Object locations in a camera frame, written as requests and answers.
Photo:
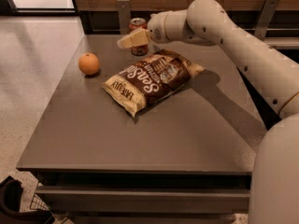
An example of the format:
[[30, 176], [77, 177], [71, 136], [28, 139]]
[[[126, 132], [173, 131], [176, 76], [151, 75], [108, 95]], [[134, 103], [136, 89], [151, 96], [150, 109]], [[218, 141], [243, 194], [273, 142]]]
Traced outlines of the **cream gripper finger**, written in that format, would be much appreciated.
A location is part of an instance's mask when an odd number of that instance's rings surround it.
[[137, 28], [130, 34], [123, 36], [117, 41], [120, 49], [129, 49], [132, 47], [139, 47], [148, 45], [150, 42], [150, 32], [144, 28]]

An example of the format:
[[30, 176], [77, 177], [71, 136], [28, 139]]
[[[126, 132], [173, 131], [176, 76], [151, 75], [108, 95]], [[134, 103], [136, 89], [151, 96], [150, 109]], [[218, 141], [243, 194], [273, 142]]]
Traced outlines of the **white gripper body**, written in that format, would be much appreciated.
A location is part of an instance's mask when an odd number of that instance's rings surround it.
[[151, 14], [148, 22], [150, 37], [156, 43], [182, 41], [191, 43], [195, 34], [187, 23], [187, 11], [166, 11]]

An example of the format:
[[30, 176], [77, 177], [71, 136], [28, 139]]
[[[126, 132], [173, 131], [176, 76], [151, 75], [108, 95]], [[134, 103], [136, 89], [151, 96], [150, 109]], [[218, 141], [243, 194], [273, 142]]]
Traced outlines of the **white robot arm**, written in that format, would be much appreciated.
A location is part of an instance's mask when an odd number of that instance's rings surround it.
[[118, 41], [121, 49], [157, 43], [208, 41], [219, 46], [280, 121], [264, 136], [255, 158], [248, 224], [299, 223], [299, 65], [238, 27], [215, 0], [153, 14], [147, 29]]

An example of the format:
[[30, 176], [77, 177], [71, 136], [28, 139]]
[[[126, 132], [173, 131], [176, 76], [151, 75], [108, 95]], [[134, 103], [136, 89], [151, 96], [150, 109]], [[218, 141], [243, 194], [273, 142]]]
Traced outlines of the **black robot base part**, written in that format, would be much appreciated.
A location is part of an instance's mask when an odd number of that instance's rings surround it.
[[22, 192], [21, 182], [12, 176], [0, 183], [0, 224], [52, 224], [50, 211], [20, 211]]

